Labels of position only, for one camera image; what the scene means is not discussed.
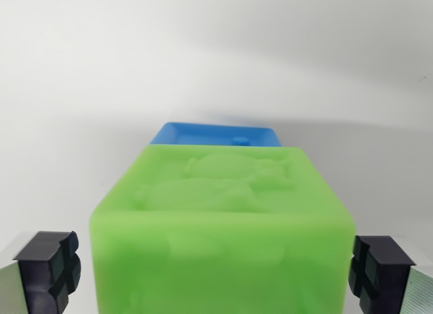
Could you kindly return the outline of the black-padded silver gripper left finger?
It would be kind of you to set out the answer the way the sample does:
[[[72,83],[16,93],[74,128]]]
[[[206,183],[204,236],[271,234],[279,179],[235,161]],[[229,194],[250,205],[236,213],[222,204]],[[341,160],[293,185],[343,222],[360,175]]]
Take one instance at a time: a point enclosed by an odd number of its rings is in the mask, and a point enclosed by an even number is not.
[[[18,235],[1,251],[2,313],[63,313],[81,278],[74,231]]]

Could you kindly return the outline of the black-padded silver gripper right finger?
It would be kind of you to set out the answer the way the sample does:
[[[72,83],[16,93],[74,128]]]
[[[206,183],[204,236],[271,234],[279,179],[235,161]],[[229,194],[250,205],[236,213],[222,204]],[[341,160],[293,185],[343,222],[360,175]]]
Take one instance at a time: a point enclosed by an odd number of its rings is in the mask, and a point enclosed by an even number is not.
[[[358,235],[348,284],[363,313],[432,312],[432,259],[401,236]]]

